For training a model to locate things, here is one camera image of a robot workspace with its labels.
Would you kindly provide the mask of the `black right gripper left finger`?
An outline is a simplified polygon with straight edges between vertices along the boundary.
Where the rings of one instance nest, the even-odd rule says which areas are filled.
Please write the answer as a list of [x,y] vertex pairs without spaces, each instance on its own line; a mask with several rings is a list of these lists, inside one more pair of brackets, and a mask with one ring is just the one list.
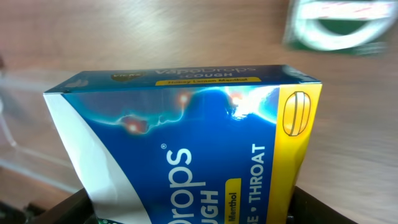
[[96,216],[86,190],[81,189],[28,224],[96,224]]

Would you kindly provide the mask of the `dark green round-logo box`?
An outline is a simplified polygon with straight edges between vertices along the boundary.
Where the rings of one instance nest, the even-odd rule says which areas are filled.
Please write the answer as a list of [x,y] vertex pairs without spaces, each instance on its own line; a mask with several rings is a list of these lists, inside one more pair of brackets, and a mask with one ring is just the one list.
[[387,49],[396,0],[289,2],[283,43],[294,50],[368,56]]

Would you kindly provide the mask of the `blue yellow VapoDrops box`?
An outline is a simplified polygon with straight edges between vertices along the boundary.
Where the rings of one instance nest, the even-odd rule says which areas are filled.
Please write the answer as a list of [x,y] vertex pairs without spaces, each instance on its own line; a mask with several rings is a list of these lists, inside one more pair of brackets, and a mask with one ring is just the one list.
[[44,99],[98,223],[285,223],[321,90],[253,65],[85,71]]

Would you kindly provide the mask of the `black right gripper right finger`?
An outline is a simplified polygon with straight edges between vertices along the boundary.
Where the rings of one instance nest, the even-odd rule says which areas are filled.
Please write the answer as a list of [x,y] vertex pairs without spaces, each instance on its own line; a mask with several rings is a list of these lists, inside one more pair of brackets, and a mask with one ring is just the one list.
[[287,224],[358,224],[299,187],[295,187]]

